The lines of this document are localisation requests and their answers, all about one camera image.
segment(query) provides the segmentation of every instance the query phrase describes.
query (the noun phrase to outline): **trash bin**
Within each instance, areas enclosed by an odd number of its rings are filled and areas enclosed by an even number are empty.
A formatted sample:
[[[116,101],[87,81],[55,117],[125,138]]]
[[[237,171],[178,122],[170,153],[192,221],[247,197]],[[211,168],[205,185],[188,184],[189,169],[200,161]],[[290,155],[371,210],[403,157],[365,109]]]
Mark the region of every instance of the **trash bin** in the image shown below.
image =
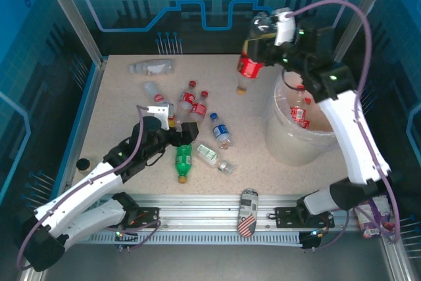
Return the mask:
[[[301,83],[301,78],[296,73],[288,72],[285,81],[295,87]],[[289,166],[303,166],[336,148],[337,140],[328,119],[307,91],[305,97],[311,99],[306,113],[306,118],[310,119],[309,129],[293,121],[289,104],[295,96],[296,91],[289,89],[279,75],[268,103],[265,140],[270,154],[276,160]]]

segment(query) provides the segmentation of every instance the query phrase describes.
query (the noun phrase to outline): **black cap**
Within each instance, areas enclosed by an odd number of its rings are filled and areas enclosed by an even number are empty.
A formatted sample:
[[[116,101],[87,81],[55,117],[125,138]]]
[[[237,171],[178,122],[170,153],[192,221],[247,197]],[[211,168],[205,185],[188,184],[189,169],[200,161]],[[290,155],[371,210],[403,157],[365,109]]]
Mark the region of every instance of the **black cap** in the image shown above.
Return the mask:
[[[79,169],[80,171],[84,171],[84,170],[88,169],[89,166],[91,166],[91,163],[86,158],[81,158],[76,163],[76,168]]]

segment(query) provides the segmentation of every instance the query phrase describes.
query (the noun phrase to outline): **white bucket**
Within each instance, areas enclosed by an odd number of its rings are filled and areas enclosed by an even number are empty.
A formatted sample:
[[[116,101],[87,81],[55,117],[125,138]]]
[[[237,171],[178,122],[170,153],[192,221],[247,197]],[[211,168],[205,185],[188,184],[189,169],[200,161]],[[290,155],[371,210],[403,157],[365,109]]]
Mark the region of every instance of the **white bucket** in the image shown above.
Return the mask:
[[[285,81],[296,87],[301,83],[301,78],[296,73],[288,72]],[[306,113],[306,118],[310,119],[309,129],[293,121],[288,100],[292,101],[295,97],[296,92],[289,89],[279,75],[269,102],[265,140],[270,154],[276,160],[289,166],[303,166],[335,148],[337,140],[328,119],[307,91],[305,97],[311,99]]]

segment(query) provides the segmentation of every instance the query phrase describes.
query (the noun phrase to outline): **speckled countertop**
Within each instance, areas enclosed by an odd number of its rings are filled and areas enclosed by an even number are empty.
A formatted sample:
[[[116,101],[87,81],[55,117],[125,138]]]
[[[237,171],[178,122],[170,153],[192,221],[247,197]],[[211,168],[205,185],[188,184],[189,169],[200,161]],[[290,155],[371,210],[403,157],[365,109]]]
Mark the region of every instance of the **speckled countertop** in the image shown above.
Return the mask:
[[[111,55],[101,82],[81,157],[95,163],[102,160],[118,142],[130,136],[138,117],[136,105],[150,105],[141,84],[154,80],[172,102],[176,102],[189,80],[197,81],[197,91],[207,90],[208,112],[217,112],[229,128],[235,145],[220,150],[224,159],[237,168],[226,176],[193,160],[186,184],[179,184],[174,168],[175,149],[168,147],[154,166],[126,182],[115,192],[150,194],[239,194],[255,188],[259,194],[305,194],[346,178],[340,149],[323,154],[309,165],[290,167],[277,162],[264,142],[264,110],[279,68],[263,69],[243,96],[235,92],[237,55],[170,55],[175,72],[171,75],[130,74],[129,65],[142,60],[165,58],[156,55]],[[207,115],[199,140],[215,148],[211,122]],[[76,171],[74,183],[82,179]]]

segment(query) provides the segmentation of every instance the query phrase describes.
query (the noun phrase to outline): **green soda bottle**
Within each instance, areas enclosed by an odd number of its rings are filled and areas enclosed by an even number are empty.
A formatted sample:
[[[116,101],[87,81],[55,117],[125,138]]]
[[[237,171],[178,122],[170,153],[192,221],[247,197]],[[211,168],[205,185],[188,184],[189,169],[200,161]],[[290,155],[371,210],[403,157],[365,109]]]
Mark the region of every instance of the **green soda bottle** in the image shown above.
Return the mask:
[[[185,184],[187,182],[187,174],[191,169],[191,144],[177,147],[176,169],[178,182]]]

